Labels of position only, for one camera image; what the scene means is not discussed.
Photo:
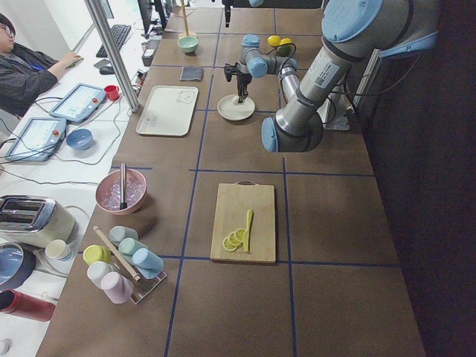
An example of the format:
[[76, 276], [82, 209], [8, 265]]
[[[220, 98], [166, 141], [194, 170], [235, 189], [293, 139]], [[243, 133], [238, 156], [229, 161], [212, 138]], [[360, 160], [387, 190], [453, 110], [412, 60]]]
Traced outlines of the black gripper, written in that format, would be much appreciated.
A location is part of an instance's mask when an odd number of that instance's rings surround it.
[[246, 73], [237, 73], [238, 104], [243, 104], [248, 97], [247, 88], [251, 82], [251, 75]]

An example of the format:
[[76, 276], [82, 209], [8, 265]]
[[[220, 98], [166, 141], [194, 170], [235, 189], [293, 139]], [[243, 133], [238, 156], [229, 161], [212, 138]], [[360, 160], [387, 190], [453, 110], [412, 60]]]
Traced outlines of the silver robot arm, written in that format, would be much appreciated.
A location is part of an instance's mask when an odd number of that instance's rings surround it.
[[224, 6], [225, 27], [230, 27], [231, 10], [235, 7], [259, 7], [263, 4], [263, 0], [221, 0]]
[[290, 57], [264, 54], [260, 39], [247, 34], [237, 70], [247, 83], [275, 74], [286, 106], [261, 128], [269, 152], [306, 152], [321, 142], [318, 113], [351, 66], [379, 49], [383, 57], [409, 57], [432, 48], [437, 38], [438, 1], [329, 1], [321, 22], [322, 47], [299, 79]]

